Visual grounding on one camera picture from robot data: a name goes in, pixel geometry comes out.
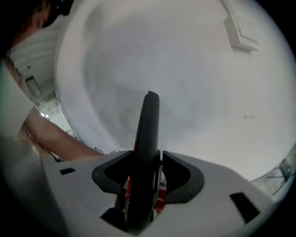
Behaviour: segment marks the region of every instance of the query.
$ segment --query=red accent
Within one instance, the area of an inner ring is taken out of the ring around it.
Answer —
[[[167,195],[167,191],[165,189],[161,189],[158,192],[158,196],[161,200],[165,200]]]
[[[163,208],[165,208],[165,203],[163,200],[158,199],[156,201],[156,209],[158,210],[158,212],[162,212]]]
[[[129,177],[128,188],[126,189],[126,197],[130,197],[131,177]]]
[[[136,153],[137,153],[137,143],[135,143],[135,145],[134,145],[134,153],[133,153],[133,157],[135,157],[136,156]]]

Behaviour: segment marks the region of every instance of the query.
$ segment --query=ceiling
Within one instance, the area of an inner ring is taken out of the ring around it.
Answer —
[[[11,50],[10,57],[19,72],[25,79],[33,76],[39,86],[53,79],[56,41],[62,22],[63,16],[60,16],[51,26],[41,29]]]

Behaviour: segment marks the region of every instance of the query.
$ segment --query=person's arm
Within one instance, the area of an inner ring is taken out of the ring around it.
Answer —
[[[57,125],[40,116],[36,108],[32,108],[24,125],[39,145],[64,160],[82,160],[103,156],[102,153],[82,144]]]

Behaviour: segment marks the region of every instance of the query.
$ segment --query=black plastic bracket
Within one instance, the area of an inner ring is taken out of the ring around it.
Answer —
[[[202,190],[204,175],[197,167],[167,151],[163,152],[162,165],[166,177],[165,203],[188,202]]]
[[[93,181],[106,193],[120,195],[129,177],[133,151],[126,153],[97,166],[92,172]]]

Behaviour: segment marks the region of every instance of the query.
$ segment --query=black slot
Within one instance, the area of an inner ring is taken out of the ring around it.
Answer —
[[[74,172],[74,171],[75,171],[75,169],[73,169],[73,168],[65,168],[65,169],[61,169],[61,170],[60,170],[60,173],[61,173],[62,175],[66,175],[66,174],[72,173],[72,172]]]
[[[259,215],[260,211],[252,204],[245,194],[234,193],[230,195],[230,198],[236,205],[246,224]]]

